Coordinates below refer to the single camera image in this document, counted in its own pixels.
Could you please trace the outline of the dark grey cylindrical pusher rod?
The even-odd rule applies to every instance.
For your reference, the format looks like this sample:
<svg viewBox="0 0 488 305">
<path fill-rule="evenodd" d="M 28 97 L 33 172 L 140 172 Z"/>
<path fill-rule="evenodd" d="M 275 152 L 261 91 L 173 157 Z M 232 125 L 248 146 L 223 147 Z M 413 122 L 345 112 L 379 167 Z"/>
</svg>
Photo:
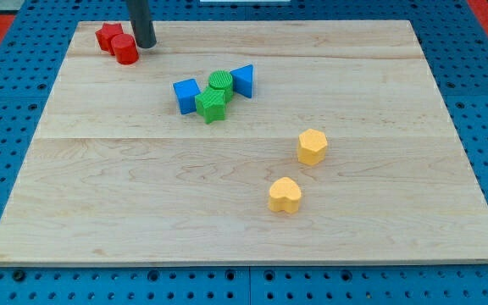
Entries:
<svg viewBox="0 0 488 305">
<path fill-rule="evenodd" d="M 137 46 L 140 48 L 154 47 L 157 39 L 148 0 L 126 0 L 125 2 Z"/>
</svg>

